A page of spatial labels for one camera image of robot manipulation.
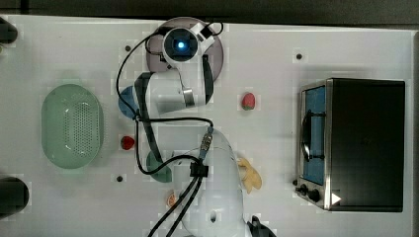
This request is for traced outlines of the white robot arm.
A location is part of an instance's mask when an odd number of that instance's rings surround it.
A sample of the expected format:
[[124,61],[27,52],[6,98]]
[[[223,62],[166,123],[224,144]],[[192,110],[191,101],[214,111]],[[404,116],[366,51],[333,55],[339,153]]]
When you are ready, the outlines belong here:
[[[213,79],[205,52],[213,45],[216,33],[208,25],[195,24],[191,28],[158,28],[163,37],[161,54],[170,68],[164,72],[145,72],[135,81],[133,90],[138,109],[133,120],[145,131],[150,153],[161,160],[153,124],[163,122],[163,114],[207,104],[213,94]],[[167,232],[171,237],[182,224],[193,237],[277,237],[271,229],[254,216],[243,218],[241,182],[252,188],[259,183],[249,174],[241,177],[239,166],[225,136],[213,128],[199,127],[191,138],[181,142],[191,151],[174,156],[149,173],[158,173],[172,164],[180,175],[175,178],[178,199],[170,207],[174,212],[181,207],[177,219]]]

